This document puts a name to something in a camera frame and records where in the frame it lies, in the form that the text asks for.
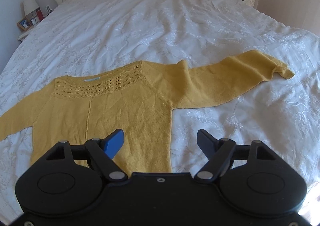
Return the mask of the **yellow knit sweater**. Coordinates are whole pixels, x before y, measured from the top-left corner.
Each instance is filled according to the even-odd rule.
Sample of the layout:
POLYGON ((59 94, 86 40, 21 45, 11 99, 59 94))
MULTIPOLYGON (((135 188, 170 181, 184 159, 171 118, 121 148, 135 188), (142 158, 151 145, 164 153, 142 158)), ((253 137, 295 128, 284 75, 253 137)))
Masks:
POLYGON ((126 173, 170 172, 172 112, 227 103, 269 81, 291 79, 282 61, 251 50, 190 68, 138 61, 91 77, 62 76, 19 101, 1 116, 1 139, 32 129, 35 163, 54 144, 72 145, 124 131, 115 157, 126 173))

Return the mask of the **white embroidered bedspread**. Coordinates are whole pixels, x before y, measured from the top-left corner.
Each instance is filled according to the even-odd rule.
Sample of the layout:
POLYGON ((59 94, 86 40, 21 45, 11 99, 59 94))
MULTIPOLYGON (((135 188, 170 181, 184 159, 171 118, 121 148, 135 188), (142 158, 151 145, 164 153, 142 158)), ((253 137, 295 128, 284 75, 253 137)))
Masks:
POLYGON ((216 108, 176 110, 171 164, 196 172, 199 129, 240 144, 264 141, 308 184, 300 214, 319 220, 319 37, 240 0, 68 0, 27 36, 1 73, 1 112, 53 79, 90 76, 137 60, 203 66, 249 50, 288 64, 271 82, 216 108))

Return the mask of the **left white nightstand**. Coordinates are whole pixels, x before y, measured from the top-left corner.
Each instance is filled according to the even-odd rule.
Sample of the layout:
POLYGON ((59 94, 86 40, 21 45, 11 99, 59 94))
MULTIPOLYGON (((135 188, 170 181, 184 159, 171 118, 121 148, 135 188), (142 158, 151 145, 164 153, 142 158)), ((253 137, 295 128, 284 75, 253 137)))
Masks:
POLYGON ((22 32, 19 36, 18 36, 18 41, 22 42, 26 36, 28 36, 30 34, 30 32, 33 30, 34 26, 30 27, 27 31, 22 32))

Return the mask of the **red box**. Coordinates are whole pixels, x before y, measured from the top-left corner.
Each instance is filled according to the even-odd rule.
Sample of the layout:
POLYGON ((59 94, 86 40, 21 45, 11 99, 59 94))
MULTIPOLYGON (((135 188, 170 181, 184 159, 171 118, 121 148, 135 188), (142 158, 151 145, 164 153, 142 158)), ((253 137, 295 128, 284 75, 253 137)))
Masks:
POLYGON ((38 16, 39 20, 42 21, 44 19, 44 16, 43 16, 43 13, 42 13, 41 9, 37 8, 35 11, 37 13, 37 16, 38 16))

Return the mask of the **left white bedside lamp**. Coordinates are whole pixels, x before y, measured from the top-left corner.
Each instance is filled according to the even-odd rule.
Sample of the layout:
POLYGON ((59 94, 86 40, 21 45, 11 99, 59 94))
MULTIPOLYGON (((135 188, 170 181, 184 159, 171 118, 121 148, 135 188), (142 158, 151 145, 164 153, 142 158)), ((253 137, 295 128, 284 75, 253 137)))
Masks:
POLYGON ((35 0, 23 0, 23 8, 25 15, 31 14, 39 8, 39 5, 35 0))

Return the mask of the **wooden photo frame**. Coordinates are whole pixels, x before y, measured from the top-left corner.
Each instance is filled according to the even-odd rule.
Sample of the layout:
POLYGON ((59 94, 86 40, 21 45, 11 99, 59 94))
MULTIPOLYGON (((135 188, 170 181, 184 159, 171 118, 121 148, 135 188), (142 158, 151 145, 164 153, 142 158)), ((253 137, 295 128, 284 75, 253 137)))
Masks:
POLYGON ((17 26, 19 27, 19 29, 23 32, 27 31, 28 29, 30 29, 33 24, 31 23, 31 21, 29 19, 27 19, 26 17, 21 19, 18 23, 17 26))

